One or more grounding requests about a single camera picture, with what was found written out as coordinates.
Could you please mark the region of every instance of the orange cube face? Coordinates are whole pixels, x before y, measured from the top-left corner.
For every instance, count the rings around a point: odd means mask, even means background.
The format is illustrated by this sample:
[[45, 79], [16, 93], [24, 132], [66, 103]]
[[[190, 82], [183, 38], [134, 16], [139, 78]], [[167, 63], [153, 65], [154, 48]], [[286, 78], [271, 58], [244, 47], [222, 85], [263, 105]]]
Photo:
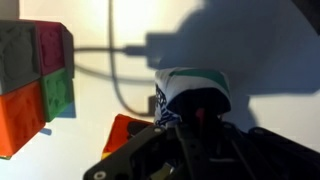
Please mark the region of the orange cube face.
[[0, 96], [0, 156], [15, 154], [44, 126], [39, 82]]

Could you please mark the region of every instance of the black cable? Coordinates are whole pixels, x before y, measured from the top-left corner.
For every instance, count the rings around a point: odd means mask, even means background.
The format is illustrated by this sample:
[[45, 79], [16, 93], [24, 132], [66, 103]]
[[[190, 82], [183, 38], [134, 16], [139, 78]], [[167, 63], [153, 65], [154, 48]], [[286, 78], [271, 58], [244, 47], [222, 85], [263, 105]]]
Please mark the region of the black cable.
[[117, 73], [116, 73], [116, 64], [115, 64], [115, 54], [114, 54], [114, 32], [113, 32], [113, 0], [109, 0], [109, 9], [108, 9], [108, 35], [109, 35], [109, 57], [110, 57], [110, 68], [111, 68], [111, 77], [112, 77], [112, 82], [113, 82], [113, 87], [114, 91], [116, 93], [116, 96], [121, 103], [121, 105], [130, 113], [140, 116], [140, 117], [150, 117], [149, 113], [141, 113], [137, 112], [134, 109], [132, 109], [123, 99], [120, 88], [119, 88], [119, 83], [118, 83], [118, 78], [117, 78]]

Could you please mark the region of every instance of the green stripe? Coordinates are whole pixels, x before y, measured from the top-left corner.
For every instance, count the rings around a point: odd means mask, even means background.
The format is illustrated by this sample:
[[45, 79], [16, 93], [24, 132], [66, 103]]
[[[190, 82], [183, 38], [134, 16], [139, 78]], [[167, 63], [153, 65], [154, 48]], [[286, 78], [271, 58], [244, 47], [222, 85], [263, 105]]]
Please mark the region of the green stripe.
[[207, 79], [210, 79], [210, 80], [218, 83], [229, 94], [229, 88], [228, 88], [228, 85], [224, 79], [224, 76], [218, 71], [186, 69], [186, 70], [181, 70], [181, 71], [173, 71], [169, 74], [169, 76], [193, 76], [193, 77], [207, 78]]

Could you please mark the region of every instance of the screw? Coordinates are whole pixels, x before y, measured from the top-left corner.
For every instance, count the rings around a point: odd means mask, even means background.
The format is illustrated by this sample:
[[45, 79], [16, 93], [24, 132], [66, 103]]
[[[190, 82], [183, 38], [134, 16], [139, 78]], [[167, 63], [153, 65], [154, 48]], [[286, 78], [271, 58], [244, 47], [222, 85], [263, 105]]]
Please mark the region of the screw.
[[155, 128], [155, 129], [154, 129], [154, 132], [156, 132], [156, 133], [160, 133], [161, 131], [162, 131], [161, 128]]
[[264, 134], [264, 132], [261, 129], [255, 129], [254, 132], [260, 135]]
[[98, 171], [94, 174], [94, 180], [104, 180], [107, 177], [107, 173], [104, 171]]

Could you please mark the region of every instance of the rubik's cube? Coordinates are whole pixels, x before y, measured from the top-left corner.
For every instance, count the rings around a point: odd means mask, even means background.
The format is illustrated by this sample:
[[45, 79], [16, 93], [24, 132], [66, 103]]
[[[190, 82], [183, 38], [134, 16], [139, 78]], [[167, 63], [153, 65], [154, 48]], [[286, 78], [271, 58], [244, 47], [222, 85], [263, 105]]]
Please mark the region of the rubik's cube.
[[73, 102], [66, 34], [56, 22], [0, 21], [0, 156], [15, 154]]

